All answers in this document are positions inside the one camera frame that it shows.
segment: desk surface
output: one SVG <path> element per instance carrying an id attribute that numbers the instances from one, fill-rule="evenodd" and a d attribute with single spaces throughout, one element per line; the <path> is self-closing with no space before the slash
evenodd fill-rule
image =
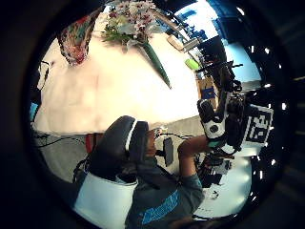
<path id="1" fill-rule="evenodd" d="M 55 39 L 44 60 L 53 62 L 42 89 L 42 105 L 33 128 L 51 135 L 104 132 L 119 116 L 148 121 L 150 128 L 198 115 L 193 71 L 187 54 L 155 34 L 150 40 L 173 88 L 170 90 L 138 48 L 102 42 L 101 15 L 96 21 L 88 58 L 69 66 Z"/>

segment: light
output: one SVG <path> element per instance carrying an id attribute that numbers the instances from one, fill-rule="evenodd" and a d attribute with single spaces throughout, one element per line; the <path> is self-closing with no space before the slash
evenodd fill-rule
<path id="1" fill-rule="evenodd" d="M 243 204 L 245 202 L 245 200 L 246 200 L 245 196 L 239 196 L 239 198 L 235 198 L 234 199 L 235 206 Z"/>
<path id="2" fill-rule="evenodd" d="M 237 8 L 237 10 L 241 13 L 241 15 L 245 15 L 245 12 L 244 12 L 244 10 L 242 10 L 241 8 Z"/>
<path id="3" fill-rule="evenodd" d="M 242 166 L 247 166 L 247 165 L 249 165 L 249 160 L 248 159 L 242 159 L 242 160 L 240 160 L 240 165 L 242 165 Z"/>
<path id="4" fill-rule="evenodd" d="M 282 110 L 283 110 L 283 111 L 285 111 L 285 110 L 286 110 L 286 108 L 287 108 L 286 103 L 282 103 Z"/>
<path id="5" fill-rule="evenodd" d="M 268 48 L 265 48 L 265 53 L 269 54 L 270 50 Z"/>

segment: robotic arm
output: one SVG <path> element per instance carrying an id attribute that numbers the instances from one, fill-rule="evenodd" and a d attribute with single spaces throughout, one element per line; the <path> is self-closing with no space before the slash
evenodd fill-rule
<path id="1" fill-rule="evenodd" d="M 250 104 L 247 96 L 240 93 L 241 83 L 234 79 L 232 67 L 233 61 L 219 66 L 215 80 L 220 94 L 217 110 L 209 100 L 197 102 L 201 124 L 215 156 L 231 156 L 245 144 L 263 146 L 273 119 L 272 109 Z"/>
<path id="2" fill-rule="evenodd" d="M 90 154 L 88 169 L 75 183 L 72 208 L 77 214 L 100 228 L 125 228 L 138 180 L 122 176 L 121 167 L 143 160 L 148 130 L 147 122 L 126 115 L 106 130 Z"/>

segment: desk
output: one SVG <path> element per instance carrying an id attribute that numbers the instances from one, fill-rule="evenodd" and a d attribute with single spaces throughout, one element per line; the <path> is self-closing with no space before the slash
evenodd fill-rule
<path id="1" fill-rule="evenodd" d="M 52 42 L 44 60 L 53 65 L 33 129 L 83 135 L 104 132 L 121 115 L 145 120 L 151 129 L 198 115 L 195 77 L 184 63 L 190 57 L 172 47 L 166 33 L 150 40 L 171 80 L 170 90 L 138 48 L 124 53 L 121 46 L 102 42 L 103 16 L 96 21 L 88 58 L 81 65 L 69 66 L 57 39 Z"/>

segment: person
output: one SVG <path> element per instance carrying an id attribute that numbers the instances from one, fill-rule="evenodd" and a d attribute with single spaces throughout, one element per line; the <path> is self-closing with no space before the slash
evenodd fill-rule
<path id="1" fill-rule="evenodd" d="M 204 198 L 193 157 L 208 150 L 204 135 L 184 140 L 177 149 L 180 175 L 174 182 L 157 166 L 154 132 L 149 131 L 145 160 L 137 165 L 139 184 L 133 193 L 127 228 L 177 229 L 193 224 L 192 215 Z M 158 187 L 150 184 L 154 177 Z"/>

